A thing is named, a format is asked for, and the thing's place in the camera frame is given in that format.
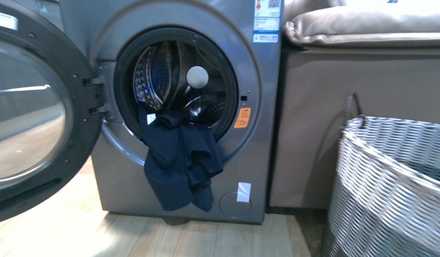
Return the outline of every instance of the orange sticker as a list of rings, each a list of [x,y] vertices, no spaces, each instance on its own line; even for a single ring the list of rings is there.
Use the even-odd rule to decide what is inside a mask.
[[[237,117],[234,128],[243,129],[244,127],[247,127],[248,122],[250,121],[251,114],[252,114],[251,108],[240,108],[239,117]]]

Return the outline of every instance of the basket handle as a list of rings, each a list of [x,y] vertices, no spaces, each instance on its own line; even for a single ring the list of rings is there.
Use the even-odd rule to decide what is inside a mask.
[[[351,105],[352,100],[355,101],[355,106],[357,107],[357,114],[362,119],[362,126],[360,126],[361,129],[365,127],[365,123],[367,122],[367,118],[362,112],[362,106],[359,102],[359,97],[357,96],[357,93],[355,91],[351,91],[348,94],[348,97],[346,99],[346,108],[345,108],[345,116],[343,121],[343,129],[346,128],[347,121],[351,119]]]

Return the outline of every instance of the washing machine door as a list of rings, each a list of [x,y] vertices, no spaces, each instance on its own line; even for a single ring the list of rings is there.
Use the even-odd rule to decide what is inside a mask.
[[[100,133],[99,79],[49,21],[0,1],[0,221],[61,189]]]

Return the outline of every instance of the gray washing machine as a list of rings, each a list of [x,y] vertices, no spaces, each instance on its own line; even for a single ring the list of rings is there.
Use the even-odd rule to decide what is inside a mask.
[[[280,13],[258,0],[0,1],[0,221],[91,154],[104,210],[262,222]],[[163,210],[143,172],[140,101],[211,129],[223,162],[211,211]]]

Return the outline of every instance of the navy blue cloth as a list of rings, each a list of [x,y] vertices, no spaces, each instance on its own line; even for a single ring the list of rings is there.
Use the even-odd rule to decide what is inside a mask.
[[[147,124],[147,115],[156,119]],[[141,140],[149,147],[144,171],[164,210],[176,210],[191,202],[212,209],[210,179],[223,171],[217,142],[209,128],[191,124],[179,111],[156,113],[139,105]]]

